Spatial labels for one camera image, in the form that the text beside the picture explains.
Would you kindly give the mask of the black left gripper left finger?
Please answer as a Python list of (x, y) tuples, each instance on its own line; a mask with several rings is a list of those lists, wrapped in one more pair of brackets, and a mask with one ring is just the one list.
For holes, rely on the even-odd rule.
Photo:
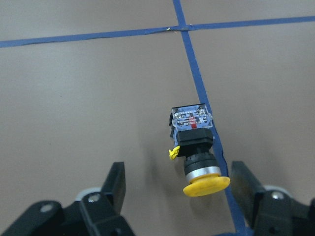
[(53, 200), (30, 205), (4, 236), (132, 236), (121, 215), (126, 193), (125, 165), (115, 162), (101, 187), (81, 191), (67, 207)]

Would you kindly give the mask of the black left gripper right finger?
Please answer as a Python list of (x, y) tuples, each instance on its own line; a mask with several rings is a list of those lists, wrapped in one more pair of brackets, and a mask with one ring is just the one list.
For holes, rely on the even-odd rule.
[(313, 236), (315, 200), (295, 200), (285, 189), (261, 184), (242, 161), (233, 161), (231, 191), (255, 236)]

